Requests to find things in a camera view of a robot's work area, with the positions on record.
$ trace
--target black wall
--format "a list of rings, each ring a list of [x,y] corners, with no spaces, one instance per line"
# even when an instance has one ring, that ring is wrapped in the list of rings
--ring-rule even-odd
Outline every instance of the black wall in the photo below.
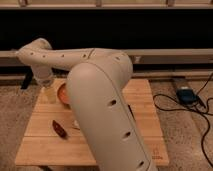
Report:
[[[39,37],[54,49],[213,48],[213,10],[0,11],[0,50]]]

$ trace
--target floor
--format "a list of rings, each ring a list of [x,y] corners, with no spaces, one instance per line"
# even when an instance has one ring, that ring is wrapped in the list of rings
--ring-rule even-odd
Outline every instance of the floor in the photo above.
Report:
[[[174,89],[169,81],[151,81],[153,94],[165,93],[175,97]],[[190,86],[198,90],[204,81],[191,81]],[[5,86],[0,84],[0,170],[1,171],[40,171],[38,167],[16,167],[14,159],[21,143],[26,125],[41,87],[30,85],[21,90],[19,85]],[[210,82],[201,96],[203,99],[213,94],[213,82]],[[167,99],[156,101],[162,107],[177,107]],[[170,164],[159,167],[159,171],[212,171],[206,162],[200,147],[201,134],[206,123],[198,115],[190,112],[162,112],[159,114],[162,131],[167,146]],[[213,132],[208,135],[206,151],[213,161]],[[52,167],[55,171],[97,171],[87,167]]]

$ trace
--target black cable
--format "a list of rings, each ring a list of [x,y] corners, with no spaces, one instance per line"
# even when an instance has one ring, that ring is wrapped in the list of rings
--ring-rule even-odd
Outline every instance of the black cable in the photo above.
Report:
[[[209,78],[208,78],[208,80],[206,81],[206,83],[205,83],[205,84],[200,88],[200,90],[196,93],[196,96],[198,97],[198,100],[201,100],[200,97],[199,97],[199,94],[204,90],[204,88],[207,86],[207,84],[208,84],[209,81],[212,79],[212,77],[213,77],[213,73],[209,76]],[[171,101],[175,102],[176,104],[182,106],[182,108],[173,108],[173,109],[169,109],[169,108],[162,108],[162,107],[158,106],[158,105],[155,103],[155,99],[156,99],[157,97],[160,97],[160,96],[166,97],[166,98],[170,99]],[[198,115],[200,115],[202,118],[205,119],[205,121],[206,121],[206,123],[207,123],[207,128],[206,128],[206,130],[205,130],[205,132],[204,132],[204,134],[202,135],[202,138],[201,138],[201,150],[202,150],[202,152],[203,152],[203,154],[204,154],[204,156],[205,156],[207,162],[208,162],[209,165],[213,168],[213,162],[209,159],[209,157],[208,157],[208,155],[207,155],[207,153],[206,153],[206,151],[205,151],[205,147],[204,147],[205,138],[206,138],[206,136],[208,135],[208,133],[209,133],[209,131],[210,131],[210,129],[211,129],[211,124],[210,124],[210,121],[209,121],[209,119],[207,118],[207,116],[213,116],[212,113],[209,113],[209,111],[210,111],[209,103],[210,103],[211,100],[213,100],[213,97],[208,98],[207,101],[206,101],[206,104],[203,104],[203,105],[202,105],[203,107],[206,108],[205,111],[201,111],[201,110],[198,108],[198,104],[200,104],[198,101],[195,102],[195,104],[192,104],[191,106],[189,106],[189,105],[184,105],[184,104],[181,104],[181,103],[180,103],[179,101],[177,101],[176,99],[174,99],[174,98],[172,98],[172,97],[170,97],[170,96],[168,96],[168,95],[166,95],[166,94],[161,94],[161,93],[154,95],[154,96],[153,96],[153,99],[154,99],[154,103],[155,103],[156,108],[158,108],[159,110],[166,111],[166,112],[168,112],[168,111],[170,111],[170,112],[172,112],[172,111],[189,111],[189,112],[193,112],[193,113],[195,113],[195,114],[198,114]]]
[[[210,74],[208,80],[206,81],[206,83],[203,85],[203,87],[200,88],[200,90],[196,93],[196,95],[199,95],[200,92],[207,86],[207,84],[209,83],[209,81],[212,79],[213,77],[213,73]]]

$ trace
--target wooden block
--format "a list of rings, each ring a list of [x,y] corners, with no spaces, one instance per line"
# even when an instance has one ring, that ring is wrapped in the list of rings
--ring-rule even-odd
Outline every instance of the wooden block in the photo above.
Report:
[[[42,88],[16,156],[16,165],[92,166],[96,162],[80,130],[73,128],[75,120],[68,105],[63,105],[56,92],[65,79],[55,79],[50,101]],[[154,107],[148,80],[132,79],[123,90],[131,106],[145,143],[157,165],[168,165],[160,122]],[[68,140],[58,137],[52,128],[56,120],[68,133]]]

